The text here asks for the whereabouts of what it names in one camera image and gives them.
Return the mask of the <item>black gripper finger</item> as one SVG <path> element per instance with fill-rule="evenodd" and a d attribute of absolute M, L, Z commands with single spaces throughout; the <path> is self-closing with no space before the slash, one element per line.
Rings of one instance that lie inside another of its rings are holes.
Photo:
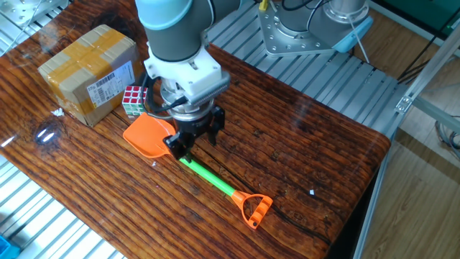
<path fill-rule="evenodd" d="M 208 128 L 208 141 L 215 146 L 217 134 L 225 127 L 225 111 L 221 107 L 215 106 L 211 113 L 212 122 Z"/>
<path fill-rule="evenodd" d="M 179 160 L 190 152 L 193 146 L 193 135 L 189 132 L 178 132 L 163 139 L 164 144 L 169 149 L 170 154 Z"/>

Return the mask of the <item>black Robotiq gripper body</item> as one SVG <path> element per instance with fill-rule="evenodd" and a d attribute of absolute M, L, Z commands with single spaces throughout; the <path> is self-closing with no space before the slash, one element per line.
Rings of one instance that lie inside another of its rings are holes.
<path fill-rule="evenodd" d="M 195 139 L 203 134 L 207 134 L 209 138 L 215 138 L 216 131 L 213 127 L 215 116 L 214 112 L 208 112 L 200 118 L 175 119 L 178 137 L 180 139 Z"/>

